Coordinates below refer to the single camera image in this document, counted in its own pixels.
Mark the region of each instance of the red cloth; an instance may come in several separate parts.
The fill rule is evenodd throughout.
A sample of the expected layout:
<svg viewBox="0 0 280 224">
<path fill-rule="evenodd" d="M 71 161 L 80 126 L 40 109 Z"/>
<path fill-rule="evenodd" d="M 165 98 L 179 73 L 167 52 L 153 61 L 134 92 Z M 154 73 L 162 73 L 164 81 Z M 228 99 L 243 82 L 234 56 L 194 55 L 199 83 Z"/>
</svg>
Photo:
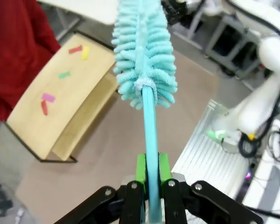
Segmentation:
<svg viewBox="0 0 280 224">
<path fill-rule="evenodd" d="M 0 120 L 59 48 L 36 0 L 0 0 Z"/>
</svg>

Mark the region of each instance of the yellow block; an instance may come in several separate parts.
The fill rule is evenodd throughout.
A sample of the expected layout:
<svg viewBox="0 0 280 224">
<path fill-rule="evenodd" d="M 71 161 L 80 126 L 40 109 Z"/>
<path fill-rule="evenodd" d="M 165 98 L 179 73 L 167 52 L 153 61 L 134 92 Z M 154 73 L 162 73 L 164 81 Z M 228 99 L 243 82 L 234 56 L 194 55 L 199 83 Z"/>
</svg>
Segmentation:
<svg viewBox="0 0 280 224">
<path fill-rule="evenodd" d="M 248 136 L 248 138 L 249 138 L 250 140 L 254 140 L 255 137 L 256 137 L 256 133 L 248 134 L 247 136 Z"/>
<path fill-rule="evenodd" d="M 81 59 L 87 60 L 89 50 L 90 50 L 89 46 L 85 46 L 85 47 L 83 46 L 83 51 L 82 51 L 82 54 L 81 54 Z"/>
</svg>

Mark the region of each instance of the bolt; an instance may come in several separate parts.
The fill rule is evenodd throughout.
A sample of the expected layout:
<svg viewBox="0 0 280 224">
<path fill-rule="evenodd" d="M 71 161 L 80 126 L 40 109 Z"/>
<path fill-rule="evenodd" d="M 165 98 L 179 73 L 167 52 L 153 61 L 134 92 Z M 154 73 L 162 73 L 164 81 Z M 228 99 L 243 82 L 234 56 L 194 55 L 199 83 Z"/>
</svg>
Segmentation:
<svg viewBox="0 0 280 224">
<path fill-rule="evenodd" d="M 197 183 L 197 184 L 195 185 L 195 189 L 196 189 L 196 190 L 202 190 L 202 185 L 199 184 L 199 183 Z"/>
<path fill-rule="evenodd" d="M 136 189 L 137 188 L 137 183 L 132 183 L 131 188 Z"/>
<path fill-rule="evenodd" d="M 175 186 L 175 182 L 174 181 L 169 181 L 169 186 L 170 187 L 174 187 Z"/>
<path fill-rule="evenodd" d="M 107 189 L 106 192 L 105 192 L 105 195 L 109 196 L 111 193 L 112 193 L 112 191 L 110 189 Z"/>
</svg>

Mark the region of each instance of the wooden table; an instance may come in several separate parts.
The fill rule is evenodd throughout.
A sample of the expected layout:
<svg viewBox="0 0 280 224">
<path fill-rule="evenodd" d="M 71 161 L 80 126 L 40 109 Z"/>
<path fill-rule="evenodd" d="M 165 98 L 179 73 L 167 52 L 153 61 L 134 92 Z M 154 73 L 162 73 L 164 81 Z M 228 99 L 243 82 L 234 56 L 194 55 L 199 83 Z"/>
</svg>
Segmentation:
<svg viewBox="0 0 280 224">
<path fill-rule="evenodd" d="M 87 60 L 81 59 L 81 51 L 68 53 L 79 45 L 89 46 Z M 53 152 L 61 161 L 76 162 L 72 152 L 117 89 L 116 78 L 108 73 L 114 63 L 110 49 L 75 34 L 28 87 L 7 125 L 39 161 L 56 162 L 47 159 Z M 60 79 L 64 72 L 70 76 Z M 43 93 L 55 96 L 53 103 L 47 102 L 47 116 L 41 109 Z"/>
</svg>

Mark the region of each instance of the teal plastic handle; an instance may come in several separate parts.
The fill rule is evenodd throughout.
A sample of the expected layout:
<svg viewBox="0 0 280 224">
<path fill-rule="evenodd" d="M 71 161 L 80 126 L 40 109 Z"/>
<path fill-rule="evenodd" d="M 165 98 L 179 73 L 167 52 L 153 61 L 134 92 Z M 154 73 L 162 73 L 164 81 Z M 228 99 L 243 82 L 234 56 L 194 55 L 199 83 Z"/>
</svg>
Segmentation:
<svg viewBox="0 0 280 224">
<path fill-rule="evenodd" d="M 149 223 L 162 222 L 162 208 L 158 188 L 157 125 L 153 90 L 150 86 L 142 89 L 144 129 L 146 141 L 146 163 L 149 183 Z"/>
</svg>

